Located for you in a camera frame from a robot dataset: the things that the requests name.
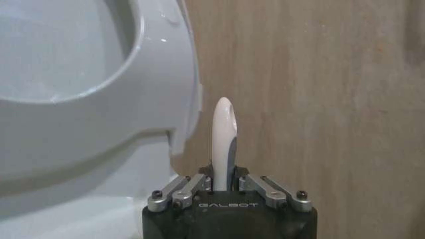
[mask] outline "beige wall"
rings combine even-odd
[[[424,1],[187,4],[204,112],[176,170],[208,163],[228,96],[237,163],[308,191],[320,239],[424,239]]]

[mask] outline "toilet seat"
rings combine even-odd
[[[145,197],[175,177],[201,107],[189,21],[183,1],[128,4],[135,41],[107,80],[56,98],[0,92],[3,238],[139,237]]]

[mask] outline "white plastic handle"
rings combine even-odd
[[[212,119],[213,190],[231,190],[236,157],[237,125],[233,105],[227,97],[219,100]]]

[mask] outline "toilet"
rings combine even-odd
[[[1,1],[0,237],[141,238],[201,110],[183,0]]]

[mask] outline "toilet bowl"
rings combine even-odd
[[[140,238],[201,108],[183,1],[4,0],[1,238]]]

